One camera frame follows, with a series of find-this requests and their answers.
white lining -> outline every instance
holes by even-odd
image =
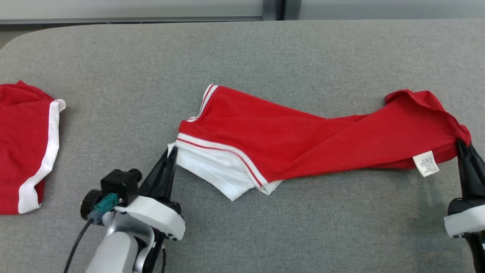
[[[42,158],[39,170],[32,177],[28,178],[18,189],[18,212],[26,213],[40,208],[37,185],[46,175],[50,173],[59,150],[59,113],[65,109],[65,101],[55,100],[49,106],[49,128],[46,154]]]
[[[196,138],[196,137],[184,134],[184,133],[179,133],[177,138],[183,139],[185,141],[188,141],[188,142],[191,142],[191,143],[194,143],[194,144],[197,144],[197,145],[201,145],[201,146],[204,146],[204,147],[216,148],[216,149],[220,149],[220,150],[227,150],[227,151],[229,151],[227,153],[233,152],[233,153],[237,154],[238,156],[240,156],[244,160],[244,162],[247,164],[247,166],[253,172],[254,176],[261,182],[262,185],[268,184],[268,181],[266,180],[266,178],[264,178],[264,176],[259,172],[259,170],[256,168],[256,166],[251,161],[251,159],[243,151],[239,150],[238,148],[232,147],[232,146],[229,146],[229,145],[225,145],[225,144],[221,144],[221,143],[217,143],[217,142],[211,142],[211,141],[203,140],[203,139]],[[260,187],[256,180],[254,180],[254,184],[255,184],[256,187]]]
[[[282,182],[278,180],[268,183],[253,161],[233,146],[206,141],[184,133],[179,133],[178,139],[169,144],[169,150],[175,145],[178,147],[179,166],[208,181],[232,201],[250,188],[270,195]]]
[[[188,118],[187,119],[188,122],[194,122],[202,115],[202,112],[204,112],[204,108],[206,107],[206,104],[209,101],[209,98],[212,96],[212,94],[214,93],[214,91],[216,90],[217,87],[219,87],[219,86],[218,85],[209,85],[206,88],[206,91],[204,92],[204,95],[202,96],[202,104],[200,106],[199,115],[197,115],[197,117]]]

folded fabric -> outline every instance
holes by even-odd
[[[269,194],[282,180],[361,168],[410,169],[432,151],[456,156],[468,129],[429,91],[399,90],[368,115],[325,119],[237,90],[210,85],[196,117],[181,122],[177,163],[235,200],[250,188]]]
[[[59,149],[63,100],[22,81],[0,85],[0,214],[40,207]]]

black cable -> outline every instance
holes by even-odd
[[[162,273],[165,273],[165,265],[167,263],[167,252],[162,248]]]
[[[82,228],[81,232],[79,233],[78,238],[76,239],[76,241],[74,242],[74,245],[72,246],[72,250],[71,250],[71,253],[69,254],[69,258],[67,258],[67,263],[65,264],[65,267],[64,267],[64,273],[67,273],[67,271],[69,270],[69,266],[71,265],[72,257],[74,257],[74,253],[76,252],[76,248],[78,247],[79,241],[81,241],[82,236],[84,235],[84,233],[86,232],[88,227],[93,223],[93,221],[94,221],[94,219],[92,219],[92,218],[89,219],[86,222],[86,225]]]

clothing tag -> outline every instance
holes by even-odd
[[[413,156],[413,160],[423,177],[439,171],[438,165],[436,165],[435,158],[433,156],[433,151]]]

gray table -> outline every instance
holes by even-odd
[[[64,99],[61,148],[42,208],[0,217],[0,272],[61,272],[84,221],[79,203],[114,168],[145,175],[198,113],[210,83],[323,117],[364,114],[402,88],[428,89],[485,155],[485,20],[293,21],[93,25],[42,30],[0,51],[0,82]],[[166,244],[169,273],[473,272],[443,226],[460,194],[456,160],[286,181],[235,202],[179,169],[187,222]],[[88,229],[83,272],[104,229]]]

